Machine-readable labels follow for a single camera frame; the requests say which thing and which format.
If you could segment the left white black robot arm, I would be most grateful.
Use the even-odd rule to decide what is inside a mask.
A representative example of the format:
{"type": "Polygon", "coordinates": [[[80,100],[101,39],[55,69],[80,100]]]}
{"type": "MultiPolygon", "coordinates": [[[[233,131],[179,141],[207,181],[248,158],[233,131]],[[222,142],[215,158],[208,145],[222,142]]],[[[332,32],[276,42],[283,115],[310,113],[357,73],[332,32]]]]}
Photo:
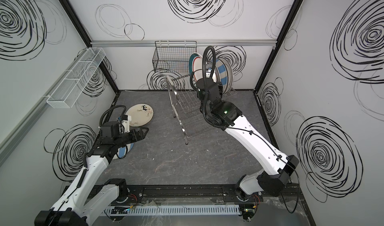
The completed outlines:
{"type": "Polygon", "coordinates": [[[76,178],[48,211],[40,211],[36,226],[91,226],[112,202],[124,203],[131,194],[124,179],[108,180],[91,199],[89,195],[118,149],[144,140],[149,129],[140,127],[115,137],[100,137],[83,159],[76,178]]]}

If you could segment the white plate green cloud outline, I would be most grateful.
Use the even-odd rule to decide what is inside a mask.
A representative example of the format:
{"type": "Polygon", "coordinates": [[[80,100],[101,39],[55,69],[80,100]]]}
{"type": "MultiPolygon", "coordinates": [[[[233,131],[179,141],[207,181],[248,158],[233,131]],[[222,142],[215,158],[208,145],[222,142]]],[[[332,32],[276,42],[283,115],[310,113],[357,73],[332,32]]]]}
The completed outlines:
{"type": "Polygon", "coordinates": [[[234,73],[231,64],[227,61],[227,73],[228,73],[228,86],[226,93],[230,92],[233,86],[234,73]]]}

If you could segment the cream plate with black drawing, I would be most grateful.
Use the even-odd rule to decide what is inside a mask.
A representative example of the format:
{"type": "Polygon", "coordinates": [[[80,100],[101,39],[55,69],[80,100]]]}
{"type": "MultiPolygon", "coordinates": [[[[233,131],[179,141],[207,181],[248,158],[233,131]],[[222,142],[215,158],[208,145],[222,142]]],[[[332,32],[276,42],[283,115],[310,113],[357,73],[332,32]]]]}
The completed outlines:
{"type": "Polygon", "coordinates": [[[146,125],[152,120],[154,110],[150,105],[140,103],[130,107],[125,115],[130,118],[131,127],[140,127],[146,125]]]}

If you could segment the blue striped plate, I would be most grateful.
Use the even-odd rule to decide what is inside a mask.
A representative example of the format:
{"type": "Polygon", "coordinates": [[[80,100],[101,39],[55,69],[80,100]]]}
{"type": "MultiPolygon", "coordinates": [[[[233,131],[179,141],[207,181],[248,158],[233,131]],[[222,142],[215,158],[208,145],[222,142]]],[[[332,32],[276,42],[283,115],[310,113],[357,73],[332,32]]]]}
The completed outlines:
{"type": "Polygon", "coordinates": [[[228,70],[226,64],[221,59],[216,59],[216,72],[220,75],[220,82],[223,86],[223,93],[227,92],[229,86],[228,70]]]}
{"type": "Polygon", "coordinates": [[[114,156],[114,159],[124,159],[133,146],[134,143],[119,148],[117,154],[114,156]]]}

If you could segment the green red rimmed white plate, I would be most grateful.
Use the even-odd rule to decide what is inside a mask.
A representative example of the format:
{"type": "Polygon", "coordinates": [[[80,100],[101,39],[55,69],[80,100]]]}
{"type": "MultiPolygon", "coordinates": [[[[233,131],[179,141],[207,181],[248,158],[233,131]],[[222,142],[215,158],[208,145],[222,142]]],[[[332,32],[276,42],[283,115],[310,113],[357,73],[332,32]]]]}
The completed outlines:
{"type": "Polygon", "coordinates": [[[202,61],[203,57],[199,53],[193,53],[189,59],[189,72],[194,73],[195,81],[203,78],[202,76],[202,61]]]}

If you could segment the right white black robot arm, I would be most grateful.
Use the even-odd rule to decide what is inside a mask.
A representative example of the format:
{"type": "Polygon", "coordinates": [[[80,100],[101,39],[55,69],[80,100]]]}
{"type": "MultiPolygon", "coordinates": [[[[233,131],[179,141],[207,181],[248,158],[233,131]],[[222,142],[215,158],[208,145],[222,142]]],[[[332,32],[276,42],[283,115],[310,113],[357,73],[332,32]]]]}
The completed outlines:
{"type": "Polygon", "coordinates": [[[201,101],[201,113],[211,126],[221,129],[243,147],[262,166],[262,170],[246,175],[238,183],[239,197],[257,192],[266,192],[278,197],[295,173],[299,159],[288,156],[267,141],[233,103],[222,99],[222,85],[211,78],[201,78],[195,83],[201,101]]]}

